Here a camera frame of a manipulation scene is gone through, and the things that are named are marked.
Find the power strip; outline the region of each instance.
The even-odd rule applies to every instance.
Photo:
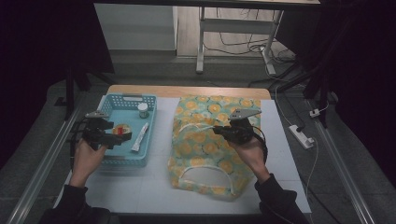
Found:
[[[309,149],[314,146],[314,139],[307,138],[303,132],[297,132],[297,125],[289,126],[289,130],[293,133],[293,135],[297,138],[297,140],[301,143],[301,145],[305,149]]]

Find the basket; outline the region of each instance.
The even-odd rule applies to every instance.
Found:
[[[146,119],[139,117],[137,106],[141,103],[148,104]],[[103,166],[105,168],[146,166],[157,111],[157,97],[148,94],[108,94],[98,109],[109,115],[107,120],[113,121],[114,126],[124,123],[128,124],[132,130],[131,140],[106,151],[102,161]],[[148,129],[141,141],[140,148],[137,152],[132,151],[131,148],[146,123],[148,123]]]

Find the bag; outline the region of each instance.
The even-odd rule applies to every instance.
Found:
[[[172,152],[168,160],[171,184],[178,189],[209,195],[237,197],[254,174],[224,138],[214,134],[214,125],[229,126],[235,109],[261,109],[261,101],[229,96],[184,96],[180,98],[173,122]],[[249,117],[260,128],[261,115]],[[205,181],[184,178],[196,168],[217,170],[228,184],[209,185]]]

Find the bottle cap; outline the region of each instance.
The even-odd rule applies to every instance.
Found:
[[[148,106],[148,104],[146,104],[146,103],[141,103],[141,104],[139,104],[139,105],[137,106],[137,109],[138,109],[140,112],[146,112],[146,111],[148,111],[148,108],[149,108],[149,106]]]

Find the sleeve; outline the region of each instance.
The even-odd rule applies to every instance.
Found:
[[[254,187],[261,199],[260,210],[264,217],[269,219],[268,223],[309,224],[295,202],[297,193],[282,189],[273,174],[262,184],[256,182]]]
[[[64,185],[64,193],[56,208],[47,210],[39,223],[75,223],[88,217],[92,209],[85,202],[87,188]]]

